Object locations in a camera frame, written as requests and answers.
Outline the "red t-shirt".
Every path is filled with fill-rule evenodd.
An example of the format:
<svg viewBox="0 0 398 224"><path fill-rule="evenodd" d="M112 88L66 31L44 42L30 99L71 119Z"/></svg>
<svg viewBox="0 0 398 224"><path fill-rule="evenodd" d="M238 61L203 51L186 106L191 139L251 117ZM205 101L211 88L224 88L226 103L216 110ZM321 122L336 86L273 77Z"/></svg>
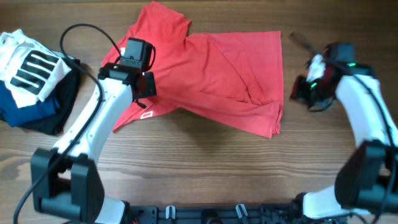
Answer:
<svg viewBox="0 0 398 224"><path fill-rule="evenodd" d="M145 5L137 19L104 57L126 53L130 38L154 45L157 94L146 108L132 104L118 119L162 116L183 108L242 131L271 138L280 133L284 73L280 31L190 34L190 21L167 6Z"/></svg>

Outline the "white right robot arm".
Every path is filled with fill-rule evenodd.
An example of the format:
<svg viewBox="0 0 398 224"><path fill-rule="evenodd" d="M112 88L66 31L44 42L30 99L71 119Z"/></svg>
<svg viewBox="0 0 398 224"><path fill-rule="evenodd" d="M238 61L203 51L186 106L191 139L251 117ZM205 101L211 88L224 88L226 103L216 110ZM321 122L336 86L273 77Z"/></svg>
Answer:
<svg viewBox="0 0 398 224"><path fill-rule="evenodd" d="M339 101L356 149L335 183L303 195L302 215L325 220L348 215L397 213L397 126L371 67L358 63L312 63L295 82L292 99L308 106Z"/></svg>

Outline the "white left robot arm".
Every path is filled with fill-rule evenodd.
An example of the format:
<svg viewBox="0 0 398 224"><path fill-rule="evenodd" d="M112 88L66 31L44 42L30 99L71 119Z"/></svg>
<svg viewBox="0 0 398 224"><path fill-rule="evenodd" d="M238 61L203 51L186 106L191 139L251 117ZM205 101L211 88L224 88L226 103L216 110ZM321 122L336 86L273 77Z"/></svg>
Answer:
<svg viewBox="0 0 398 224"><path fill-rule="evenodd" d="M127 223L129 204L105 194L97 163L121 114L156 94L154 74L107 63L95 81L72 127L50 150L31 157L34 209L75 223Z"/></svg>

